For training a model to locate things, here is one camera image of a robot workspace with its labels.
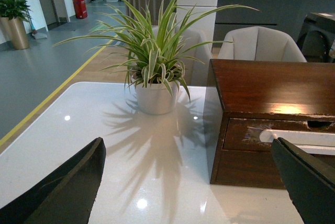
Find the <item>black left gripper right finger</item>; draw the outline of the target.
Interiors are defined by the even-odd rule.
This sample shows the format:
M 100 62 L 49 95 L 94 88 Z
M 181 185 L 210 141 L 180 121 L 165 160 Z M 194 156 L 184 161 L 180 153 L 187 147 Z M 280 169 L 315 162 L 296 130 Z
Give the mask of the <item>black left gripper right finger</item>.
M 334 223 L 334 168 L 281 137 L 271 154 L 303 222 Z

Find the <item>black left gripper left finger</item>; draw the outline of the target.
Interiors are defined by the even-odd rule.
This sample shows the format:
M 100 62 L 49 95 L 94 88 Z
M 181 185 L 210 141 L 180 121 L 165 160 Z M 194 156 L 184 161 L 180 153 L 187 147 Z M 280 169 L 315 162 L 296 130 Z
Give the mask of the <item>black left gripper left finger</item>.
M 88 223 L 105 158 L 104 140 L 98 137 L 1 208 L 1 223 Z

